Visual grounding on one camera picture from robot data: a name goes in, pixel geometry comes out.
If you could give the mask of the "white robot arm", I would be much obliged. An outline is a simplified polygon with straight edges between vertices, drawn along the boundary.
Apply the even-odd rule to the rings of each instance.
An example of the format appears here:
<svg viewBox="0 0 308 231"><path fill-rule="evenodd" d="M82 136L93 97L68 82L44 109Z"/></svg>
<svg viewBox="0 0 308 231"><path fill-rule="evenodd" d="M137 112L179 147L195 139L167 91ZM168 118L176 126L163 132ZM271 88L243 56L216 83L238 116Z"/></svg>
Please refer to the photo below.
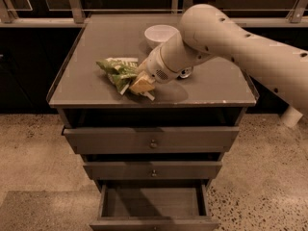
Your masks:
<svg viewBox="0 0 308 231"><path fill-rule="evenodd" d="M308 112L308 52L249 33L225 13L207 5L187 9L178 32L151 51L131 84L134 93L168 83L186 68L222 57L244 70L298 110Z"/></svg>

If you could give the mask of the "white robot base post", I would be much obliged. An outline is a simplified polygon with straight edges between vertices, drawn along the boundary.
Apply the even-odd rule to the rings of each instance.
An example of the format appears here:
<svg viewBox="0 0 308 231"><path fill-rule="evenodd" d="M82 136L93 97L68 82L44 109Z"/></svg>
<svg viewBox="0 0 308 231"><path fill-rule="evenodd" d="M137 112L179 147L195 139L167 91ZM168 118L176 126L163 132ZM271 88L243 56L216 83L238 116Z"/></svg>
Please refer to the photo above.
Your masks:
<svg viewBox="0 0 308 231"><path fill-rule="evenodd" d="M289 106L281 116L281 121L289 128L295 127L303 117L303 114L292 106Z"/></svg>

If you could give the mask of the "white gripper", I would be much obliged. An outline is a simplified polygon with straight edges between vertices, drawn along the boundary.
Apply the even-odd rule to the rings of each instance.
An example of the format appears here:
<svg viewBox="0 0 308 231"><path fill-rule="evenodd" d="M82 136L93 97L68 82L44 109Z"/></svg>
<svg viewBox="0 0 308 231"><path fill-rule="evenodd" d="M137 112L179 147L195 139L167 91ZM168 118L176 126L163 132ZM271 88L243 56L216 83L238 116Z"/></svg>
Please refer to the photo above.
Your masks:
<svg viewBox="0 0 308 231"><path fill-rule="evenodd" d="M138 76L137 79L132 83L129 88L130 91L135 94L151 91L155 89L155 81L161 84L165 84L179 76L177 72L171 71L165 65L161 56L161 48L161 45L154 48L146 60L144 60L138 66L137 74L142 75Z"/></svg>

